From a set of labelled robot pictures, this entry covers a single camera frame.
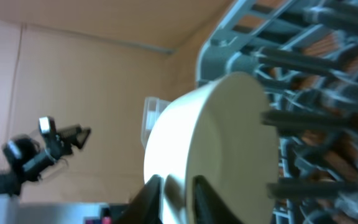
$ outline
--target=gray dish rack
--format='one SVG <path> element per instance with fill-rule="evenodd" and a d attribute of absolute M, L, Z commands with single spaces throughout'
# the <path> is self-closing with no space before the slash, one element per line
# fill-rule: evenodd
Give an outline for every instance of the gray dish rack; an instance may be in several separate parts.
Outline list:
<path fill-rule="evenodd" d="M 257 27 L 244 27 L 239 25 L 244 16 L 256 17 L 262 22 Z M 332 33 L 338 50 L 321 57 L 302 54 L 304 49 Z M 196 83 L 200 87 L 231 72 L 247 72 L 265 87 L 271 106 L 276 110 L 328 115 L 329 112 L 316 102 L 317 98 L 323 98 L 326 105 L 344 110 L 343 118 L 347 119 L 358 112 L 358 94 L 353 92 L 358 88 L 358 72 L 349 76 L 344 67 L 357 56 L 358 0 L 283 0 L 276 8 L 257 0 L 239 0 L 202 46 Z M 319 78 L 310 89 L 291 89 L 297 79 L 311 74 Z M 340 90 L 335 88 L 337 81 L 357 86 L 349 87 L 352 91 Z M 327 124 L 321 129 L 331 127 Z M 332 144 L 338 136 L 339 131 L 329 132 L 323 146 Z M 293 164 L 290 164 L 287 151 L 291 141 L 301 139 L 280 138 L 279 166 L 283 168 L 284 177 L 293 177 L 290 170 Z M 299 224 L 305 220 L 300 208 L 291 201 L 287 201 L 286 207 L 277 206 L 273 215 L 276 223 Z"/>

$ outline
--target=dish rack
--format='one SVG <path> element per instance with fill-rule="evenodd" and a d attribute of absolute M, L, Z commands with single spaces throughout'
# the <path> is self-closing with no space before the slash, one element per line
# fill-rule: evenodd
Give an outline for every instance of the dish rack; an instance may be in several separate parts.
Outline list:
<path fill-rule="evenodd" d="M 197 87 L 238 71 L 261 82 L 275 109 L 262 120 L 280 130 L 282 177 L 319 170 L 320 180 L 358 181 L 358 0 L 237 1 L 201 48 Z M 294 116 L 324 134 L 297 127 Z M 288 125 L 306 131 L 296 136 Z M 290 200 L 273 211 L 276 223 L 313 223 L 308 215 Z"/>

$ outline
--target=white bowl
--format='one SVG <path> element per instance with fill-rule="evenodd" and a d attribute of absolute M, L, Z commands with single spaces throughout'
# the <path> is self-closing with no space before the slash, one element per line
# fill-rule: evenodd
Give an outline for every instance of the white bowl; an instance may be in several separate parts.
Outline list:
<path fill-rule="evenodd" d="M 265 185 L 278 178 L 278 136 L 260 123 L 269 110 L 260 84 L 236 72 L 172 102 L 147 143 L 145 183 L 163 177 L 160 219 L 194 223 L 193 177 L 203 175 L 243 223 L 266 224 L 274 201 Z"/>

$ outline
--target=white plate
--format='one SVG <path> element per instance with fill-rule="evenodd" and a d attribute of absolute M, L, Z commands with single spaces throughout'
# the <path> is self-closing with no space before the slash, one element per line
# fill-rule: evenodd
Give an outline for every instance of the white plate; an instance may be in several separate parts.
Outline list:
<path fill-rule="evenodd" d="M 194 223 L 193 177 L 203 175 L 244 223 L 268 223 L 274 201 L 265 185 L 278 177 L 278 137 L 260 123 L 269 110 L 259 83 L 236 72 L 171 103 L 147 143 L 144 180 L 162 184 L 160 218 Z"/>

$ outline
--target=clear plastic container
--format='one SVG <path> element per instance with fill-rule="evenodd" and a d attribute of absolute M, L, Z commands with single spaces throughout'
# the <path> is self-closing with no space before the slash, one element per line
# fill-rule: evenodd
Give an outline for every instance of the clear plastic container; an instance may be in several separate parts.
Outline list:
<path fill-rule="evenodd" d="M 146 97 L 143 109 L 142 133 L 140 135 L 140 140 L 142 141 L 144 149 L 146 149 L 147 141 L 149 140 L 155 122 L 170 103 L 171 102 L 161 100 L 157 97 Z"/>

